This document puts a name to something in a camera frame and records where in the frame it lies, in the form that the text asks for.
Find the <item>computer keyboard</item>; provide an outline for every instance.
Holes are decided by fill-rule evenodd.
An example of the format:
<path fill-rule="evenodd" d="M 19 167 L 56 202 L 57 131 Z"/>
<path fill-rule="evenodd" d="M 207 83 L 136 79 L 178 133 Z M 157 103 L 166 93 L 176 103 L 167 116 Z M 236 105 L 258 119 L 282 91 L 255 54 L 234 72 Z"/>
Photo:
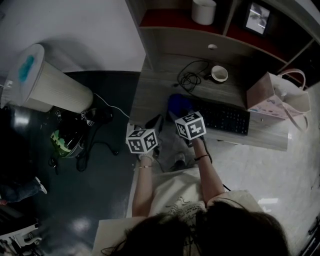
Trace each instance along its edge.
<path fill-rule="evenodd" d="M 248 135 L 250 112 L 206 100 L 188 98 L 194 111 L 203 116 L 206 128 Z"/>

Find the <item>white trash bin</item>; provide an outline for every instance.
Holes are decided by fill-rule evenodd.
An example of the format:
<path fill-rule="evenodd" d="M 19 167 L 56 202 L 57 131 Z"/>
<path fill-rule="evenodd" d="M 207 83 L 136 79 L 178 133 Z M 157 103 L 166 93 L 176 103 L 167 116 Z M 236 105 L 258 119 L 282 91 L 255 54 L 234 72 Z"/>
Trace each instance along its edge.
<path fill-rule="evenodd" d="M 1 96 L 6 104 L 41 112 L 56 106 L 75 113 L 87 110 L 92 91 L 45 61 L 45 49 L 34 44 L 24 50 L 10 69 Z"/>

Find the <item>coffee mug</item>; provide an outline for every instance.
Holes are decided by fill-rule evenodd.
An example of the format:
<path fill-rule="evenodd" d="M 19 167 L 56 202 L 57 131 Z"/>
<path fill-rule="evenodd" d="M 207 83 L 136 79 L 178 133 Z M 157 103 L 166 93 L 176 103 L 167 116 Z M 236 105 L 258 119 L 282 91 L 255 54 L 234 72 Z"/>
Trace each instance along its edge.
<path fill-rule="evenodd" d="M 210 73 L 206 74 L 203 79 L 211 79 L 216 84 L 222 84 L 228 79 L 228 71 L 222 66 L 214 66 Z"/>

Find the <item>white cube with black pattern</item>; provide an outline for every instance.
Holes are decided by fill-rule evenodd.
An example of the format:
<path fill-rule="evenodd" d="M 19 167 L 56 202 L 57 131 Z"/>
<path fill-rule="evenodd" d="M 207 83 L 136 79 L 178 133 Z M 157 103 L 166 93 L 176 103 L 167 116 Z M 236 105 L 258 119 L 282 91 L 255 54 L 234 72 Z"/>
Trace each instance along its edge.
<path fill-rule="evenodd" d="M 204 118 L 197 111 L 175 120 L 180 137 L 189 141 L 207 133 Z"/>
<path fill-rule="evenodd" d="M 125 141 L 133 154 L 146 154 L 158 145 L 154 129 L 133 130 Z"/>

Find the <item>dark gray floor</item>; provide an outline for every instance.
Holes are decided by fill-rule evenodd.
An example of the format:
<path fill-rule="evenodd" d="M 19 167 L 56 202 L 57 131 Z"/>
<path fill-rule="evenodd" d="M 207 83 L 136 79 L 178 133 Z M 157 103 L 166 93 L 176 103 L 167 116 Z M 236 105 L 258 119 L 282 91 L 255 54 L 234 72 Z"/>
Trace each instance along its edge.
<path fill-rule="evenodd" d="M 139 73 L 68 75 L 130 114 Z M 94 101 L 104 106 L 100 99 L 95 97 Z M 45 255 L 90 255 L 99 220 L 126 216 L 136 159 L 125 145 L 128 119 L 116 109 L 113 113 L 113 121 L 98 131 L 96 139 L 108 142 L 119 155 L 113 156 L 105 145 L 96 144 L 84 172 L 76 170 L 74 158 L 67 158 L 59 160 L 59 175 L 56 175 L 48 166 L 53 152 L 50 135 L 58 123 L 55 111 L 16 109 L 15 117 L 29 116 L 29 124 L 17 126 L 16 130 L 29 141 L 32 158 L 38 166 L 37 176 L 48 194 L 39 193 L 13 206 L 39 219 L 41 249 Z"/>

